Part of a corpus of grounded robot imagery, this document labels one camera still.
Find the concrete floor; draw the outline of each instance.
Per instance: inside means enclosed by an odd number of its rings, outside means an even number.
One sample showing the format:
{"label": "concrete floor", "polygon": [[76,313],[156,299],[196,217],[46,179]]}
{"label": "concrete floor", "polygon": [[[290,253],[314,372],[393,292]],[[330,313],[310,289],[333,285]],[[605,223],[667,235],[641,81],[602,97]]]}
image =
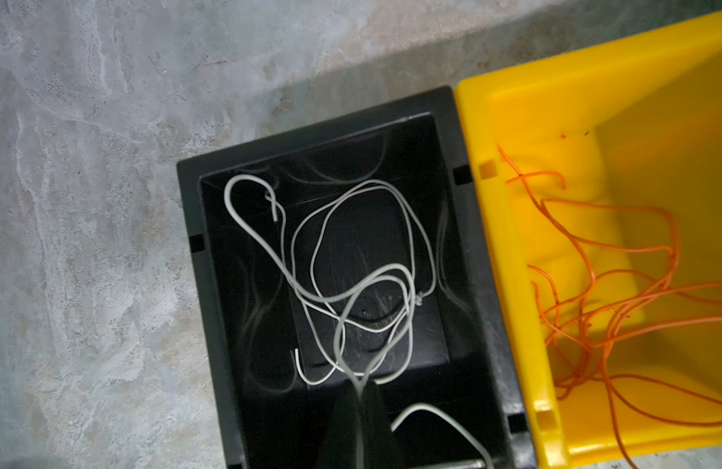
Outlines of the concrete floor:
{"label": "concrete floor", "polygon": [[0,0],[0,467],[223,467],[178,160],[721,7]]}

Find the stone surface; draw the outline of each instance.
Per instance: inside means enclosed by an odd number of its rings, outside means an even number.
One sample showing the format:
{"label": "stone surface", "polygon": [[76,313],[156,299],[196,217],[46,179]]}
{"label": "stone surface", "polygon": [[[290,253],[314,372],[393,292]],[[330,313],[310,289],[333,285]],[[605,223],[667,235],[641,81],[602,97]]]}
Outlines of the stone surface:
{"label": "stone surface", "polygon": [[178,160],[721,7],[0,0],[0,467],[223,467]]}

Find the orange wire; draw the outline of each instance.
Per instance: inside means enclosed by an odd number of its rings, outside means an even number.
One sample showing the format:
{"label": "orange wire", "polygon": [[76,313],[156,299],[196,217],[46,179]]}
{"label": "orange wire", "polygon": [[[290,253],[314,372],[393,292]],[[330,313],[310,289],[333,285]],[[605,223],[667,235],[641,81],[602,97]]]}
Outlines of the orange wire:
{"label": "orange wire", "polygon": [[[555,177],[558,177],[561,181],[562,189],[567,189],[567,181],[565,180],[564,176],[561,173],[558,173],[557,171],[537,171],[534,173],[524,174],[520,171],[519,167],[512,161],[512,159],[506,155],[506,152],[501,148],[501,146],[497,146],[499,153],[502,155],[504,160],[509,164],[513,170],[515,170],[515,173],[517,174],[517,177],[509,179],[506,183],[512,184],[517,181],[520,181],[523,183],[523,186],[525,187],[525,192],[527,192],[527,195],[530,197],[531,201],[535,205],[535,207],[538,209],[538,211],[543,214],[564,236],[567,237],[567,239],[572,243],[574,248],[578,251],[578,254],[583,259],[583,262],[588,270],[588,275],[590,277],[590,285],[588,288],[581,293],[580,295],[577,295],[573,298],[560,301],[558,290],[556,287],[556,284],[554,283],[553,278],[544,270],[540,269],[536,266],[527,266],[529,269],[534,270],[535,272],[538,272],[541,276],[543,276],[549,283],[549,286],[552,289],[552,295],[554,300],[554,305],[549,307],[548,309],[543,309],[541,307],[540,302],[540,288],[538,284],[534,281],[532,281],[532,285],[534,287],[535,297],[536,297],[536,306],[538,307],[538,311],[540,313],[540,318],[543,320],[544,323],[552,330],[549,336],[545,340],[545,344],[548,347],[549,345],[555,347],[558,355],[562,359],[562,361],[566,362],[567,365],[572,369],[572,376],[568,378],[562,378],[558,380],[554,380],[554,385],[557,388],[565,389],[564,393],[558,397],[559,400],[563,400],[570,392],[577,386],[581,385],[582,383],[585,383],[587,381],[599,381],[603,382],[606,386],[606,393],[609,398],[609,409],[611,412],[611,423],[613,425],[614,435],[617,440],[619,451],[621,451],[624,458],[627,460],[629,465],[637,469],[637,466],[634,464],[632,459],[629,457],[629,454],[627,453],[627,449],[624,446],[624,442],[621,439],[621,432],[619,429],[619,422],[616,414],[616,408],[614,403],[614,396],[616,396],[624,405],[626,405],[628,408],[636,411],[638,414],[641,414],[643,416],[646,416],[651,419],[658,420],[660,422],[670,423],[673,425],[679,425],[679,426],[692,426],[692,427],[718,427],[722,426],[722,420],[718,420],[716,422],[687,422],[682,420],[675,420],[675,419],[668,419],[661,416],[656,416],[653,414],[650,414],[635,405],[633,405],[631,402],[628,401],[613,384],[614,380],[617,379],[636,379],[636,380],[643,380],[648,383],[658,384],[660,386],[668,387],[670,389],[674,389],[679,392],[683,392],[684,394],[687,394],[689,396],[693,396],[698,399],[703,399],[706,401],[710,401],[714,404],[722,406],[722,401],[719,401],[717,399],[713,399],[708,396],[704,396],[703,394],[699,394],[697,392],[691,391],[689,389],[681,388],[678,386],[675,386],[674,384],[666,383],[661,380],[656,380],[653,378],[647,378],[643,376],[639,376],[636,374],[616,374],[616,375],[609,375],[608,372],[608,359],[611,354],[611,351],[613,349],[614,344],[619,341],[623,341],[629,338],[637,337],[639,335],[651,333],[657,330],[661,329],[667,329],[671,327],[680,327],[680,326],[693,326],[695,324],[707,324],[707,323],[713,323],[713,322],[721,322],[722,316],[710,316],[710,317],[696,317],[691,319],[685,319],[685,320],[673,320],[668,321],[661,324],[653,324],[652,326],[646,326],[642,327],[640,329],[633,330],[628,333],[619,334],[619,329],[624,322],[625,319],[627,319],[632,313],[637,311],[639,308],[642,308],[645,305],[648,305],[655,301],[656,299],[660,298],[664,295],[680,295],[685,297],[686,299],[689,299],[694,302],[698,303],[708,303],[712,305],[719,305],[722,306],[721,301],[712,300],[712,299],[706,299],[706,298],[700,298],[698,296],[689,295],[687,292],[692,290],[701,290],[705,288],[714,288],[714,287],[722,287],[722,281],[719,282],[709,282],[704,284],[697,284],[697,285],[687,285],[687,286],[679,286],[676,288],[670,287],[670,284],[672,282],[674,273],[676,269],[678,268],[679,259],[681,258],[681,240],[678,236],[678,229],[676,226],[675,219],[673,215],[662,209],[655,209],[655,208],[649,208],[649,207],[631,207],[631,206],[604,206],[604,205],[597,205],[592,203],[586,203],[586,202],[576,202],[573,200],[564,200],[564,199],[541,199],[539,200],[535,194],[533,193],[530,185],[528,184],[527,180],[530,177],[535,177],[538,175],[553,175]],[[625,248],[623,246],[617,246],[617,245],[611,245],[607,243],[601,243],[597,241],[593,241],[591,239],[585,239],[581,238],[580,236],[573,235],[570,233],[569,230],[567,230],[556,218],[553,217],[551,212],[549,211],[548,207],[546,206],[546,203],[561,203],[565,205],[570,206],[579,206],[579,207],[586,207],[586,208],[593,208],[593,209],[607,209],[607,210],[628,210],[628,211],[648,211],[655,213],[656,215],[660,215],[666,219],[666,222],[668,224],[668,230],[670,232],[671,236],[671,245],[659,245],[659,246],[652,246],[652,247],[646,247],[646,248]],[[593,269],[593,265],[588,257],[588,255],[585,253],[584,249],[582,249],[581,245],[592,245],[603,249],[612,249],[615,251],[622,251],[627,253],[643,253],[643,252],[655,252],[655,251],[665,251],[668,255],[668,268],[666,269],[666,273],[661,276],[658,279],[655,279],[651,276],[648,276],[645,273],[632,270],[632,269],[616,269],[611,270],[608,272],[604,272],[600,275],[596,275],[595,270]],[[649,281],[651,283],[650,286],[648,286],[646,289],[644,289],[640,294],[633,296],[632,298],[620,300],[617,302],[613,302],[607,305],[602,306],[601,308],[596,308],[592,311],[584,312],[584,302],[589,297],[591,292],[594,290],[595,286],[597,286],[598,281],[603,279],[604,277],[611,276],[614,274],[620,274],[620,273],[629,273],[638,277],[642,277],[645,280]],[[569,320],[566,320],[563,324],[559,323],[559,319],[561,317],[561,310],[564,306],[571,305],[573,303],[578,303],[578,311],[577,316],[573,317]],[[614,310],[613,308],[620,307],[618,311]],[[609,320],[609,324],[606,327],[606,333],[605,338],[601,342],[591,343],[590,338],[588,336],[588,331],[591,327],[591,324],[589,321],[598,313],[602,311],[613,311],[614,314]],[[549,320],[548,314],[555,311],[554,320],[553,322]],[[578,324],[578,335],[579,337],[574,337],[573,335],[565,332],[563,330],[564,327],[568,326],[569,324]],[[564,337],[567,337],[572,342],[578,344],[581,347],[581,355],[579,358],[579,362],[577,365],[572,363],[571,360],[567,358],[566,355],[562,352],[562,350],[559,348],[557,338],[558,335],[563,335]],[[597,356],[593,349],[602,348],[602,354],[601,356]],[[588,365],[590,361],[594,361],[596,364],[596,368],[587,371]]]}

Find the yellow plastic container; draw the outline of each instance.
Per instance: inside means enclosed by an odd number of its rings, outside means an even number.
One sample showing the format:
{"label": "yellow plastic container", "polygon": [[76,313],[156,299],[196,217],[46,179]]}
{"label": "yellow plastic container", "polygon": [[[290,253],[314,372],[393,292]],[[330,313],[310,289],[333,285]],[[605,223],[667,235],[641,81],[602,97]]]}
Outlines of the yellow plastic container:
{"label": "yellow plastic container", "polygon": [[[560,297],[588,286],[577,252],[531,204],[497,152],[501,145],[524,173],[562,172],[568,189],[549,176],[531,179],[541,197],[647,206],[674,214],[681,263],[673,286],[722,280],[722,12],[590,49],[470,78],[456,99],[481,203],[492,267],[522,384],[541,467],[581,466],[620,458],[606,390],[587,383],[558,402],[554,376],[567,368],[549,354],[531,281],[544,305],[549,272]],[[574,234],[627,247],[669,241],[663,220],[553,206]],[[588,249],[597,272],[634,268],[665,272],[665,254]],[[591,298],[606,304],[647,284],[608,277]],[[697,293],[722,300],[722,289]],[[629,319],[638,328],[682,317],[722,315],[722,307],[671,295]],[[605,324],[594,328],[597,333]],[[562,344],[572,351],[571,344]],[[722,400],[722,323],[667,329],[620,342],[611,373],[636,373]],[[616,380],[639,408],[672,419],[722,419],[722,408],[636,380]],[[722,444],[722,427],[673,426],[648,419],[616,401],[631,455]]]}

